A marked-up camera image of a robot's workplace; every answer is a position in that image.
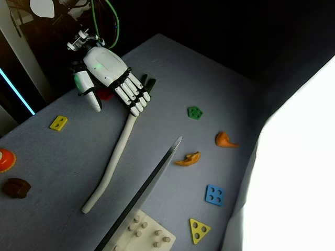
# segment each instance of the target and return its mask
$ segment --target white pegboard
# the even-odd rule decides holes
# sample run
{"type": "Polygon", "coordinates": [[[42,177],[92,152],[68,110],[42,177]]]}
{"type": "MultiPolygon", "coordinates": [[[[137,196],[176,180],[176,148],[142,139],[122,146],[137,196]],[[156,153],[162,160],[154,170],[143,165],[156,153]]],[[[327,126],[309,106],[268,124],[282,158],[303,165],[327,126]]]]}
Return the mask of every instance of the white pegboard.
{"type": "Polygon", "coordinates": [[[110,251],[169,251],[175,240],[176,237],[172,233],[139,210],[128,229],[123,232],[110,251]]]}

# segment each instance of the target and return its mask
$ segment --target yellow triangle block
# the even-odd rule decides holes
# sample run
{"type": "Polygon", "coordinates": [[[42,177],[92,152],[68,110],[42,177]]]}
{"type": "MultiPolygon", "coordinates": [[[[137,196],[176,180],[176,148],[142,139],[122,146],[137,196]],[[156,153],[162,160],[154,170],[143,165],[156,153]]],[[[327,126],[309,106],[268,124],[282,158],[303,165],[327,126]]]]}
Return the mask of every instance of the yellow triangle block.
{"type": "Polygon", "coordinates": [[[198,244],[198,242],[201,241],[201,239],[204,238],[204,236],[211,230],[210,226],[192,218],[189,220],[189,223],[191,225],[193,244],[198,244]]]}

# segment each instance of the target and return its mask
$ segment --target gray table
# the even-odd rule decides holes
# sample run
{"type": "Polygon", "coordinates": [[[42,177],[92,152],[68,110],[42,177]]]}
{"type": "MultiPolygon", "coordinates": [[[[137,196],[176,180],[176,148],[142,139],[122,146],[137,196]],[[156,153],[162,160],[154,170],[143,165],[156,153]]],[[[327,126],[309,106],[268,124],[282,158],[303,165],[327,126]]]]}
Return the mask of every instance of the gray table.
{"type": "Polygon", "coordinates": [[[0,185],[17,177],[32,186],[22,200],[0,193],[0,250],[93,251],[180,135],[175,159],[200,151],[200,161],[172,164],[142,209],[176,236],[172,250],[219,246],[250,156],[245,141],[253,83],[162,35],[123,59],[135,76],[148,73],[157,83],[111,184],[89,214],[80,208],[100,181],[127,117],[117,99],[95,113],[72,90],[0,140],[17,156],[12,170],[0,174],[0,185]],[[190,106],[204,112],[199,121],[188,118],[190,106]],[[49,129],[57,115],[69,119],[61,132],[49,129]],[[215,146],[221,130],[241,147],[215,146]],[[224,207],[205,202],[208,184],[225,189],[224,207]],[[189,218],[212,227],[198,245],[192,244],[189,218]]]}

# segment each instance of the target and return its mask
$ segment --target white stick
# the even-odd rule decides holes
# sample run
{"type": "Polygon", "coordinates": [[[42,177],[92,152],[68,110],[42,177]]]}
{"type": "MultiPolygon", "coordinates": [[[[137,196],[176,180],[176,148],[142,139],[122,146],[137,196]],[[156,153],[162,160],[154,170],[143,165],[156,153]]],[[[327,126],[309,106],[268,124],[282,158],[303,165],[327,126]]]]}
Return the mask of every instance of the white stick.
{"type": "Polygon", "coordinates": [[[132,128],[136,122],[137,117],[133,116],[132,114],[129,114],[126,125],[124,127],[124,130],[122,131],[122,134],[119,138],[119,141],[117,142],[113,154],[111,155],[110,161],[107,165],[105,174],[99,184],[99,186],[95,189],[94,193],[91,195],[91,197],[88,199],[86,204],[82,207],[83,213],[88,213],[92,207],[95,205],[95,203],[98,201],[98,199],[103,195],[104,191],[106,190],[107,186],[110,183],[111,177],[113,176],[113,173],[115,171],[116,165],[120,160],[120,157],[126,147],[127,141],[129,139],[129,136],[131,134],[132,128]]]}

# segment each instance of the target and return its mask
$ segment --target white robotic hand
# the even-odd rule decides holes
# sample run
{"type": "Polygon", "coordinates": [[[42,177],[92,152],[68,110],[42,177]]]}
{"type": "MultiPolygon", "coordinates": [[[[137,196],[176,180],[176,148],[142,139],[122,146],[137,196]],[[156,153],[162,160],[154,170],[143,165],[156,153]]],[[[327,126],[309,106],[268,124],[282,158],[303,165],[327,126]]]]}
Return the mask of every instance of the white robotic hand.
{"type": "Polygon", "coordinates": [[[81,95],[85,96],[94,110],[101,110],[101,102],[95,95],[94,84],[87,72],[89,71],[101,84],[111,88],[137,117],[150,101],[148,91],[119,56],[99,43],[98,46],[92,46],[87,43],[90,39],[95,40],[95,37],[90,38],[87,31],[80,31],[75,42],[68,43],[68,48],[73,51],[87,51],[83,63],[75,62],[73,65],[74,79],[81,95]]]}

